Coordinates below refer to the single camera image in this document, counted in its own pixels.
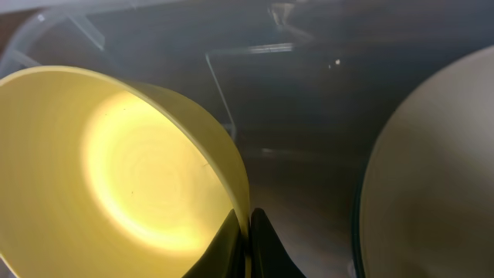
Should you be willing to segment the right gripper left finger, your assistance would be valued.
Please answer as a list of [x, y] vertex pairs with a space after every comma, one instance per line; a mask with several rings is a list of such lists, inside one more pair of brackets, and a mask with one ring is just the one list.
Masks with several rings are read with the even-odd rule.
[[232, 209], [201, 258], [183, 278], [244, 278], [245, 247]]

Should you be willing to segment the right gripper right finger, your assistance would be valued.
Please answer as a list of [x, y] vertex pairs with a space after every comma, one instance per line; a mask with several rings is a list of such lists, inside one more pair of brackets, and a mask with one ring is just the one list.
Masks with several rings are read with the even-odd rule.
[[252, 277], [306, 278], [276, 234], [264, 210], [255, 208], [250, 220]]

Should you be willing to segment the dark blue bowl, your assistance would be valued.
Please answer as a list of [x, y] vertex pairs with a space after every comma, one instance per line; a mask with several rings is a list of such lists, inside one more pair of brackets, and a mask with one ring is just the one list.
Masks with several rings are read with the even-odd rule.
[[351, 212], [351, 245], [353, 256], [353, 267], [356, 278], [365, 278], [364, 266], [362, 262], [362, 253], [360, 246], [360, 199], [362, 192], [363, 182], [361, 182], [354, 192], [354, 200], [352, 203]]

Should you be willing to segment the yellow bowl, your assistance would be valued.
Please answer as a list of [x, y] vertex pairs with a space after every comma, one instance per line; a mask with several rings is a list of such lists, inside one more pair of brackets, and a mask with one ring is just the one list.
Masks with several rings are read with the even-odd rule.
[[249, 182], [187, 97], [68, 66], [1, 81], [1, 260], [17, 277], [183, 277]]

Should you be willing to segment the large beige bowl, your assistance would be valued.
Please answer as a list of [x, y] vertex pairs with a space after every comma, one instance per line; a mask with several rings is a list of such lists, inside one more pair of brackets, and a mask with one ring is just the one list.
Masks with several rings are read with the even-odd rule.
[[365, 277], [493, 275], [493, 50], [446, 66], [393, 112], [360, 199]]

